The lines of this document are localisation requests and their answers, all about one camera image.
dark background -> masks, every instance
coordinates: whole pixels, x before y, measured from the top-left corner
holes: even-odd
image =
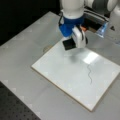
[[[0,45],[48,11],[59,13],[59,0],[0,0]]]

table surface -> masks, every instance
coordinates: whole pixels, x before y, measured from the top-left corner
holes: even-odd
[[[118,120],[120,76],[93,112],[89,112],[56,86],[31,69],[46,46],[62,35],[59,17],[51,12],[0,47],[0,81],[42,120]],[[120,65],[120,46],[86,33],[87,47]]]

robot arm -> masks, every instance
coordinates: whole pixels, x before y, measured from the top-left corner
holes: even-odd
[[[85,0],[85,5],[98,13],[106,14],[111,12],[118,0]]]
[[[65,40],[63,44],[65,49],[84,48],[87,44],[87,38],[80,26],[84,22],[84,5],[96,10],[99,13],[112,11],[118,0],[61,0],[63,7],[64,23],[59,25],[61,33]],[[69,47],[69,41],[73,40],[72,47]]]

gray tabletop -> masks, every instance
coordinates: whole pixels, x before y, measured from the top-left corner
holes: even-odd
[[[31,69],[47,46],[62,35],[59,17],[51,12],[0,47],[0,81],[42,120],[118,120],[120,119],[120,77],[110,87],[93,112],[67,96]],[[88,48],[120,65],[120,47],[92,32]]]

drawn line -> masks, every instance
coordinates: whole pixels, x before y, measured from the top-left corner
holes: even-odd
[[[92,78],[91,78],[91,76],[90,76],[90,74],[91,74],[91,72],[92,72],[91,69],[90,69],[90,65],[88,65],[87,68],[88,68],[88,70],[89,70],[88,76],[89,76],[89,78],[90,78],[90,80],[91,80],[91,83],[90,83],[90,84],[92,84],[92,81],[93,81],[93,80],[92,80]]]

